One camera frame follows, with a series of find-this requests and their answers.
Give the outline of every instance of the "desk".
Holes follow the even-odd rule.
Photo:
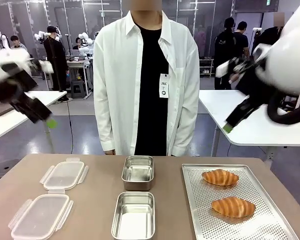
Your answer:
[[[93,81],[92,81],[92,76],[91,76],[91,62],[90,60],[80,60],[80,61],[66,61],[69,70],[71,69],[83,69],[83,74],[84,74],[84,83],[85,83],[85,91],[86,91],[86,96],[83,98],[86,100],[90,95],[91,92],[89,92],[88,88],[88,79],[87,79],[87,74],[85,69],[88,70],[88,76],[89,76],[89,84],[92,87]]]
[[[39,183],[47,169],[67,157],[89,166],[82,184],[66,190],[73,200],[63,227],[50,240],[113,240],[111,226],[117,197],[125,192],[121,179],[124,156],[31,154],[0,179],[0,240],[11,240],[8,223],[27,199],[47,191]],[[243,164],[250,167],[288,220],[300,240],[300,206],[276,176],[256,158],[154,157],[154,240],[195,240],[182,164]]]
[[[201,90],[199,99],[216,123],[211,156],[218,149],[220,129],[228,141],[237,146],[267,146],[266,164],[271,166],[278,147],[300,147],[300,123],[282,125],[271,121],[267,106],[262,105],[230,133],[223,130],[226,119],[245,95],[237,90]]]
[[[67,92],[59,92],[59,91],[30,91],[27,93],[29,97],[36,97],[39,99],[45,106],[49,106],[62,96],[66,95]],[[28,118],[26,115],[17,112],[16,110],[12,110],[7,112],[6,114],[0,116],[0,137],[19,126],[23,122],[25,122]],[[47,124],[44,122],[45,130],[47,137],[49,137],[49,129],[47,129]]]

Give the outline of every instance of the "name badge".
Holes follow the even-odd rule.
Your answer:
[[[159,81],[159,96],[163,99],[169,98],[169,74],[161,74]]]

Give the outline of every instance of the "stainless steel container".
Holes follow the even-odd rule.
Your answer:
[[[111,234],[116,240],[150,240],[156,230],[155,198],[150,192],[129,191],[119,195]]]
[[[128,156],[121,177],[124,188],[128,191],[149,191],[154,172],[155,164],[151,156]]]

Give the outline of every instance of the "bread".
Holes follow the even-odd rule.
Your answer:
[[[239,180],[237,175],[222,169],[204,172],[202,177],[208,183],[219,186],[233,185]]]
[[[251,216],[256,210],[256,205],[235,196],[213,201],[211,206],[218,213],[230,218]]]

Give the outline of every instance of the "lid clip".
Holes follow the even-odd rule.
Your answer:
[[[64,213],[63,213],[63,215],[62,215],[62,217],[61,217],[61,219],[60,219],[58,225],[57,225],[56,228],[55,228],[55,231],[58,231],[59,229],[62,228],[62,226],[63,226],[64,223],[66,222],[66,219],[67,219],[68,216],[69,216],[69,213],[70,213],[70,211],[71,211],[73,205],[74,205],[74,201],[72,201],[72,200],[69,201],[68,206],[66,207],[66,209],[65,209],[65,211],[64,211]]]
[[[49,167],[49,169],[45,172],[44,176],[41,178],[40,183],[44,184],[45,181],[48,179],[49,175],[51,174],[52,170],[55,168],[55,166]]]
[[[48,190],[48,194],[65,194],[66,190],[64,189],[50,189]]]
[[[17,222],[20,220],[20,218],[22,217],[22,215],[26,212],[26,210],[28,209],[28,207],[30,206],[30,204],[32,203],[32,199],[28,199],[27,201],[24,202],[24,204],[19,208],[19,210],[15,213],[15,215],[13,216],[13,218],[11,219],[11,221],[8,224],[8,227],[12,230],[15,225],[17,224]]]
[[[83,181],[85,180],[86,175],[88,173],[88,170],[89,170],[89,166],[85,166],[82,173],[81,173],[81,176],[79,177],[79,180],[78,180],[77,184],[82,184],[83,183]]]
[[[80,158],[79,157],[67,157],[66,162],[80,162]]]

